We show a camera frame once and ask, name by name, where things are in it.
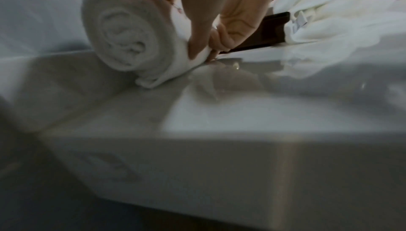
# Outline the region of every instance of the white towel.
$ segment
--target white towel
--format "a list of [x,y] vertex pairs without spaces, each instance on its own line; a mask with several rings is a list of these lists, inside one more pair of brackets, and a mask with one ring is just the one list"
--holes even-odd
[[396,0],[274,0],[273,13],[290,12],[284,26],[288,44],[356,33],[360,28],[406,20],[406,13],[388,11]]
[[82,22],[100,59],[135,72],[145,88],[182,75],[209,54],[206,48],[189,60],[190,21],[163,0],[83,0]]

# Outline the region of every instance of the towel tag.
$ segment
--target towel tag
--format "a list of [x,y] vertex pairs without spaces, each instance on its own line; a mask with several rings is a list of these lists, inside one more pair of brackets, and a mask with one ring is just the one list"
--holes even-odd
[[303,11],[299,12],[299,15],[297,16],[296,20],[293,23],[293,34],[295,34],[301,27],[305,26],[307,24],[307,18]]

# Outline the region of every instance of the crumpled white towel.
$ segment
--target crumpled white towel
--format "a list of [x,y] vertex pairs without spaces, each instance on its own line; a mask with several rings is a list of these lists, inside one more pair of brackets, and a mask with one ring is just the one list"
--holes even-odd
[[135,72],[136,84],[154,88],[203,63],[190,61],[190,21],[163,0],[83,0],[82,22],[99,58],[118,71]]
[[396,0],[274,0],[273,13],[290,12],[285,24],[288,44],[351,35],[359,28],[406,20],[406,13],[388,11]]

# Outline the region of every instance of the pile of white towels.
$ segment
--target pile of white towels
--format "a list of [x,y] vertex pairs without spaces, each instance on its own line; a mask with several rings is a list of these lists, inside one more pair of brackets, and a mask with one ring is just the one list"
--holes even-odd
[[[288,44],[316,42],[360,28],[406,20],[391,12],[396,0],[274,0],[273,13],[290,12]],[[83,0],[82,21],[100,59],[113,69],[135,72],[136,84],[154,88],[202,64],[210,49],[188,59],[190,21],[163,0]]]

